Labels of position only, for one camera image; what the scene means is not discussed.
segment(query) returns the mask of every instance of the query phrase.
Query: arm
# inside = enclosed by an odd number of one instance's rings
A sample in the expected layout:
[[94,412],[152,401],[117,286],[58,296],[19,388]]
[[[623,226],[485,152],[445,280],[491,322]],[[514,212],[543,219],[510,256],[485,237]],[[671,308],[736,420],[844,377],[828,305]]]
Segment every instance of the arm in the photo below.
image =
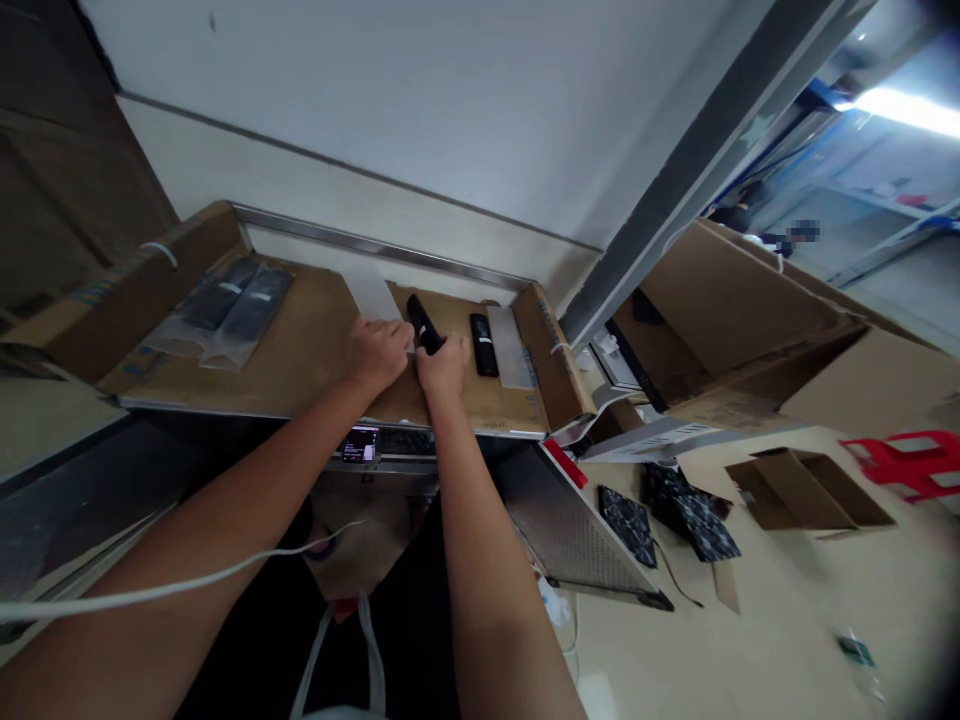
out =
[[417,351],[437,443],[461,711],[468,719],[586,718],[463,406],[469,360],[457,334],[432,357]]
[[[200,577],[275,547],[337,445],[406,367],[412,339],[407,323],[358,318],[348,375],[157,523],[88,595]],[[0,673],[3,714],[173,717],[261,566],[198,590],[55,621]]]

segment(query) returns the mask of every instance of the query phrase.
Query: phone screen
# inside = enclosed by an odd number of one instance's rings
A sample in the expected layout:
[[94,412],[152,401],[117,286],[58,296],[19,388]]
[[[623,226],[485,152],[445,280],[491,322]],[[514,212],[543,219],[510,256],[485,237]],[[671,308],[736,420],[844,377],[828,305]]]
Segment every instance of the phone screen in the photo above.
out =
[[354,425],[343,441],[340,459],[343,462],[372,464],[377,457],[377,434],[380,428]]

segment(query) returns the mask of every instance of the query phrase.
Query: ceiling light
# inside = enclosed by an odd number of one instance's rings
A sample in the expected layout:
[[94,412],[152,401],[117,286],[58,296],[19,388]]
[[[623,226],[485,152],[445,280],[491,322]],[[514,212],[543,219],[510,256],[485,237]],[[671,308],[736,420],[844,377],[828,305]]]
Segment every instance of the ceiling light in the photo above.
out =
[[836,106],[840,112],[852,108],[960,139],[960,112],[916,95],[907,95],[887,88],[874,88],[861,95],[852,105],[840,103]]

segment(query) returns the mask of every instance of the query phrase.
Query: wooden work surface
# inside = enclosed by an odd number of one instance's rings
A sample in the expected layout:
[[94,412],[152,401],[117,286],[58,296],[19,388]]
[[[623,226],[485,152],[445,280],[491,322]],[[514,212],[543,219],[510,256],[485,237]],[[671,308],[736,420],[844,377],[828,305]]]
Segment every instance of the wooden work surface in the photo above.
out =
[[[253,355],[240,372],[199,367],[196,358],[161,355],[143,346],[130,353],[101,384],[126,406],[166,407],[196,412],[292,417],[347,367],[348,336],[356,305],[343,278],[329,270],[266,259],[295,273],[295,279]],[[441,333],[470,337],[470,314],[484,305],[390,284],[406,317],[407,298],[416,292]],[[416,378],[415,360],[370,406],[366,417],[385,423],[429,425]],[[549,430],[539,390],[501,387],[498,378],[477,374],[471,360],[464,402],[477,430]]]

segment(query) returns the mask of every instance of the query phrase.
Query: open cardboard box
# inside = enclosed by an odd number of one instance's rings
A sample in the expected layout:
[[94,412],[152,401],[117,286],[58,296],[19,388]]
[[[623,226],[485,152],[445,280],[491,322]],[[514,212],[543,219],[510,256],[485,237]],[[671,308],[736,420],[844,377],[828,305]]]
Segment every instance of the open cardboard box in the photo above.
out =
[[835,539],[896,525],[827,455],[774,448],[752,457],[726,470],[764,530],[830,530],[823,539]]
[[[159,242],[178,266],[156,250],[109,271],[7,333],[8,358],[38,373],[95,386],[121,405],[237,415],[291,417],[346,367],[347,338],[356,304],[343,278],[329,270],[263,257],[295,279],[266,334],[238,372],[198,366],[195,358],[157,353],[141,343],[205,277],[251,253],[232,207],[210,205]],[[486,306],[448,295],[390,284],[405,314],[420,297],[441,332],[470,336],[471,313]],[[471,362],[464,402],[476,430],[542,436],[596,413],[543,288],[531,283],[513,304],[521,338],[536,370],[533,391],[506,389],[481,377]],[[411,362],[373,403],[368,418],[429,425],[427,406]]]
[[887,437],[953,392],[960,362],[789,262],[694,221],[608,323],[654,408],[743,432],[794,421]]

